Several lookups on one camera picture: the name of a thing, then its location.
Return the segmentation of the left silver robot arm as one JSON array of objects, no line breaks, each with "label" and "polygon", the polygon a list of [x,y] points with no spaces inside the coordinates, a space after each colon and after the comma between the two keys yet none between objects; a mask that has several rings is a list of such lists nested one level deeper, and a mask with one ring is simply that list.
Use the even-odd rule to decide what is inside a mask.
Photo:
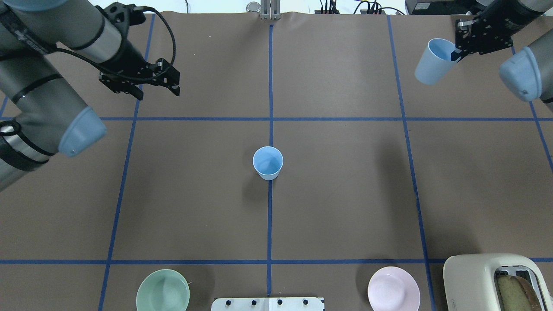
[{"label": "left silver robot arm", "polygon": [[47,164],[57,153],[75,157],[107,132],[98,114],[47,55],[61,52],[99,71],[115,94],[143,99],[140,85],[180,94],[180,73],[171,60],[146,61],[128,39],[131,26],[156,14],[150,6],[114,2],[102,8],[88,0],[3,0],[1,2],[1,91],[20,110],[1,122],[1,189]]}]

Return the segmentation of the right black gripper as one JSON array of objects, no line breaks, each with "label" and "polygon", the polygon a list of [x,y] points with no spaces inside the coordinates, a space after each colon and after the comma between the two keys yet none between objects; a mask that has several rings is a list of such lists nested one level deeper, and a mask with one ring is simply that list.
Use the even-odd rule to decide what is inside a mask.
[{"label": "right black gripper", "polygon": [[538,16],[539,4],[489,4],[472,19],[457,19],[451,61],[458,63],[464,55],[483,55],[512,47],[512,36]]}]

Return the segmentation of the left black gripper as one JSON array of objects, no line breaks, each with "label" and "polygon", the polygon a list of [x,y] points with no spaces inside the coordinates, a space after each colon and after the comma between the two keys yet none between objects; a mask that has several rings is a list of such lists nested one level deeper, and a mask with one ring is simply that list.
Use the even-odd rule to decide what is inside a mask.
[{"label": "left black gripper", "polygon": [[180,96],[180,72],[164,58],[148,63],[130,41],[124,41],[116,55],[100,65],[108,71],[100,71],[99,81],[116,94],[130,94],[142,101],[144,93],[138,85],[149,84]]}]

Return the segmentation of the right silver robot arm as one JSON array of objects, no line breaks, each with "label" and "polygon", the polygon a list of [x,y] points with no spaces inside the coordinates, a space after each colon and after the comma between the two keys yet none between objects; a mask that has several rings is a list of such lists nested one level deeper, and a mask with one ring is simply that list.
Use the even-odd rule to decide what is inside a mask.
[{"label": "right silver robot arm", "polygon": [[[452,61],[470,54],[489,54],[513,46],[513,35],[552,8],[550,0],[494,0],[472,19],[455,22]],[[553,101],[553,33],[549,30],[520,49],[499,68],[504,85],[522,101]]]}]

